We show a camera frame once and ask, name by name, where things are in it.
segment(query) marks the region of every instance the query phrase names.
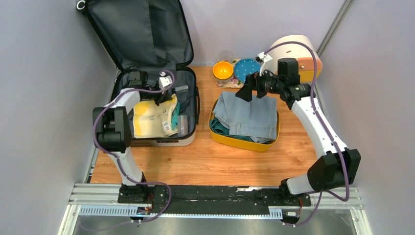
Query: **metal frame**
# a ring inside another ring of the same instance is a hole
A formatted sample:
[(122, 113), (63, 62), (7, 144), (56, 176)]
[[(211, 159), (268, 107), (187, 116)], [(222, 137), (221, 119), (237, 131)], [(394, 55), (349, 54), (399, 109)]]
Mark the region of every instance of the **metal frame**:
[[(336, 17), (333, 20), (333, 23), (331, 24), (330, 28), (328, 29), (326, 35), (323, 38), (322, 43), (320, 44), (319, 48), (317, 49), (316, 53), (319, 55), (319, 57), (322, 56), (324, 50), (326, 49), (327, 45), (333, 38), (334, 34), (336, 33), (337, 29), (340, 27), (343, 19), (346, 17), (346, 14), (348, 13), (349, 9), (353, 5), (355, 0), (345, 0), (342, 4), (342, 6), (339, 9), (339, 12), (337, 13)], [(315, 92), (317, 95), (317, 99), (319, 100), (320, 106), (322, 108), (323, 113), (326, 113), (325, 105), (321, 100), (320, 96), (320, 88), (318, 83), (316, 83)]]
[(98, 158), (98, 153), (99, 153), (99, 149), (94, 147), (93, 152), (92, 152), (90, 167), (88, 167), (88, 173), (86, 174), (86, 178), (84, 181), (85, 184), (89, 184), (91, 182), (93, 170), (95, 168), (96, 159)]
[[(72, 235), (79, 215), (98, 216), (131, 216), (131, 211), (137, 208), (145, 208), (147, 204), (120, 204), (117, 202), (119, 184), (75, 184), (69, 199), (64, 218), (59, 229), (59, 235)], [(256, 190), (261, 188), (277, 187), (250, 187), (240, 190)], [(334, 193), (344, 197), (345, 188), (337, 188)], [(312, 205), (315, 205), (319, 195), (310, 195)], [(165, 218), (221, 218), (221, 219), (280, 219), (282, 210), (297, 209), (298, 207), (269, 207), (269, 215), (218, 215), (218, 214), (163, 214)], [(350, 188), (348, 202), (339, 201), (329, 193), (324, 192), (320, 201), (319, 210), (349, 210), (353, 218), (357, 235), (371, 235), (371, 229), (366, 217), (357, 188)]]

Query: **patterned placemat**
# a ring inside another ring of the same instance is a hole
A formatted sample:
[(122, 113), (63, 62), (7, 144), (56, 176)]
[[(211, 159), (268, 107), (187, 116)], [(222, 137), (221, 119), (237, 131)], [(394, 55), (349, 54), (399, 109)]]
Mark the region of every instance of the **patterned placemat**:
[[(233, 60), (232, 66), (235, 67), (236, 62), (238, 61), (239, 60)], [(234, 75), (229, 81), (226, 81), (226, 82), (216, 81), (216, 85), (220, 88), (241, 88), (244, 85), (244, 83), (239, 81)]]

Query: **white wall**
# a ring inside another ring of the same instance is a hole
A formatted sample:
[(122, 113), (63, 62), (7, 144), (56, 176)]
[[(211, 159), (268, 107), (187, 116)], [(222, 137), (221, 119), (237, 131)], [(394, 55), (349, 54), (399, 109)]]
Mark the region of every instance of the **white wall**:
[(57, 233), (115, 67), (74, 0), (0, 1), (0, 234)]
[(317, 49), (343, 0), (182, 0), (193, 64), (214, 64), (222, 50), (248, 58), (277, 39), (307, 35)]
[(415, 1), (357, 0), (321, 56), (328, 119), (362, 161), (375, 235), (414, 234)]

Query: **wooden table surface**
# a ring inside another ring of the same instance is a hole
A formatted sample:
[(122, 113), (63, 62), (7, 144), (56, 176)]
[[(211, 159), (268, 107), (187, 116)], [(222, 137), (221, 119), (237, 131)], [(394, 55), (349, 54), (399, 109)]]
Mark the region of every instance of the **wooden table surface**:
[[(134, 159), (147, 181), (172, 185), (279, 186), (280, 181), (301, 175), (316, 161), (313, 144), (298, 118), (278, 96), (278, 141), (266, 152), (238, 149), (210, 138), (209, 114), (222, 91), (212, 67), (192, 67), (196, 72), (201, 108), (196, 139), (188, 146), (134, 147)], [(114, 162), (100, 152), (91, 183), (120, 184)]]

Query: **yellow towel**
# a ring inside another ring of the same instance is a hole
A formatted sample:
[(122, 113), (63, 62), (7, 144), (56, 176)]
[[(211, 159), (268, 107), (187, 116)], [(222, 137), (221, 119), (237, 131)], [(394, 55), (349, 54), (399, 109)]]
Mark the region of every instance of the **yellow towel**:
[(177, 97), (159, 106), (154, 100), (141, 101), (134, 106), (134, 138), (161, 138), (177, 133), (171, 128), (171, 116), (177, 105)]

